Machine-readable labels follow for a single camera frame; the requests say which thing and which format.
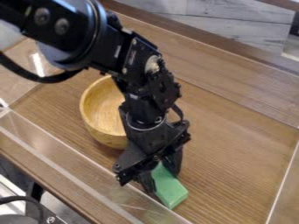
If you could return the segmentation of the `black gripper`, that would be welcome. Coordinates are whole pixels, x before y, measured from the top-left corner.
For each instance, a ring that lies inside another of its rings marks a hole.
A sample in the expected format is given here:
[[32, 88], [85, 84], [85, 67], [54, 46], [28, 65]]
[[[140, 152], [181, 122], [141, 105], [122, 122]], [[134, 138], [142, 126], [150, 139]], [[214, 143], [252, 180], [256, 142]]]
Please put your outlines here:
[[124, 111], [120, 111], [120, 118], [126, 146], [112, 171], [121, 186], [134, 181], [152, 194], [156, 186], [150, 171], [157, 164], [161, 163], [174, 177], [181, 171], [182, 146], [190, 140], [189, 121], [168, 122], [166, 116], [160, 116], [153, 123], [134, 123]]

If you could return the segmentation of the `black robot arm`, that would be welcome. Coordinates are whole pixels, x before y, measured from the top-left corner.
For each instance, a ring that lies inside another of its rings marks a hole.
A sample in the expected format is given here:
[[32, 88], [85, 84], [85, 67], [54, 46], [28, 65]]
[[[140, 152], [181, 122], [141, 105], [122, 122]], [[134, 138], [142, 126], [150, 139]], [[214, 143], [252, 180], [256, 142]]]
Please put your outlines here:
[[128, 30], [98, 0], [0, 0], [0, 20], [34, 40], [61, 73], [41, 77], [0, 52], [0, 65], [29, 81], [58, 83], [93, 68], [112, 76], [124, 96], [118, 114], [128, 138], [113, 164], [120, 185], [134, 181], [157, 191], [153, 169], [164, 165], [172, 176], [181, 169], [189, 122], [166, 121], [181, 97], [181, 86], [166, 69], [157, 46]]

